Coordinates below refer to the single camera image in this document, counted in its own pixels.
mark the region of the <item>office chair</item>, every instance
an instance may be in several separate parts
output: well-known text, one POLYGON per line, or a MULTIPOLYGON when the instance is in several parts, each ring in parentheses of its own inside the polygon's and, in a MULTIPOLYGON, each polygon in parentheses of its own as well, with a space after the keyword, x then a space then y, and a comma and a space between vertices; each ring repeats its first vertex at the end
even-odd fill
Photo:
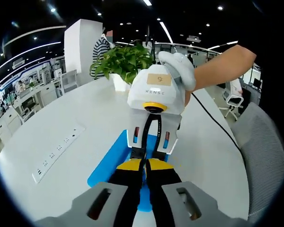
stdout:
POLYGON ((244 99, 243 97, 235 94, 236 87, 234 86, 234 84, 240 84, 239 79, 225 83, 225 89, 222 96, 229 107, 219 107, 219 109, 228 110, 226 115, 224 116, 225 118, 228 116, 228 114, 231 114, 236 120, 238 120, 238 117, 235 115, 234 110, 235 108, 240 107, 244 99))
POLYGON ((64 95, 65 93, 79 87, 77 82, 77 70, 69 71, 60 76, 60 85, 59 89, 64 95))
POLYGON ((274 122, 250 103, 231 130, 246 162, 248 220, 262 217, 284 179, 284 145, 274 122))
POLYGON ((33 107, 34 107, 35 105, 36 105, 36 103, 35 103, 33 97, 28 98, 26 101, 24 101, 24 102, 22 103, 23 109, 28 108, 30 111, 33 109, 33 107))

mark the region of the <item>table surface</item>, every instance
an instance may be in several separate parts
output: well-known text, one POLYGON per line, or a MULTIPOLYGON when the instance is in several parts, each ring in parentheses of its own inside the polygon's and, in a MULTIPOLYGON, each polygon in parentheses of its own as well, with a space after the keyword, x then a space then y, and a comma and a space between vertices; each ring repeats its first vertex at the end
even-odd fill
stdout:
MULTIPOLYGON (((211 115, 232 132, 218 107, 202 89, 194 92, 211 115)), ((22 125, 0 153, 0 172, 15 203, 32 220, 57 217, 89 189, 87 179, 129 125, 127 93, 117 93, 105 78, 85 84, 41 109, 22 125), (85 131, 66 149, 40 183, 32 169, 80 124, 85 131)), ((191 181, 218 201, 230 217, 247 219, 249 188, 240 152, 191 97, 182 113, 178 143, 169 157, 182 181, 191 181)), ((156 134, 152 124, 150 134, 156 134)), ((153 213, 137 212, 135 227, 156 226, 153 213)))

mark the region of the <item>blue mat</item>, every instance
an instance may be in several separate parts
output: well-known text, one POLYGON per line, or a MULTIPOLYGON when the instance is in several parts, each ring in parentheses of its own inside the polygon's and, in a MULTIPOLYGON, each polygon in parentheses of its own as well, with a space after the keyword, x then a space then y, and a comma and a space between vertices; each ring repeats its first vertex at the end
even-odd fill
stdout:
MULTIPOLYGON (((151 158, 153 149, 155 147, 157 137, 148 135, 147 146, 146 146, 146 158, 151 158)), ((107 182, 110 176, 114 173, 115 169, 121 163, 129 159, 131 148, 127 146, 127 135, 124 130, 112 147, 109 149, 107 154, 104 156, 102 161, 91 173, 87 179, 87 184, 90 187, 95 186, 99 182, 107 182)), ((138 206, 139 211, 150 212, 152 210, 150 203, 150 190, 146 183, 146 174, 143 173, 143 186, 140 190, 140 204, 138 206)))

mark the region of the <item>power outlet strip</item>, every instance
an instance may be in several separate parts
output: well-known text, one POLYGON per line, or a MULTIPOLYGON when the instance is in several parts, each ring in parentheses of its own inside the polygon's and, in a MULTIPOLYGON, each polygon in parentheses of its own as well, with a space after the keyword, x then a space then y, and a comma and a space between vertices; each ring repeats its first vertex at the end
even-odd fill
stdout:
POLYGON ((44 175, 48 172, 48 170, 52 167, 52 165, 57 161, 57 159, 61 156, 61 154, 67 149, 69 145, 71 145, 85 130, 80 125, 76 125, 71 132, 68 133, 63 141, 61 141, 57 146, 52 148, 50 152, 48 152, 42 161, 38 162, 33 169, 33 179, 35 183, 39 183, 44 175))

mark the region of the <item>white pillar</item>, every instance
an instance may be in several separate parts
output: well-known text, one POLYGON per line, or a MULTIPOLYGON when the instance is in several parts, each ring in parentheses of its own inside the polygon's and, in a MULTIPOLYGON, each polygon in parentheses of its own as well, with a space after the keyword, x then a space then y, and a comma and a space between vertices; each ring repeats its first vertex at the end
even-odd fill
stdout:
POLYGON ((102 35, 102 23, 80 19, 64 32, 66 71, 77 70, 79 85, 93 80, 89 67, 93 63, 93 49, 102 35))

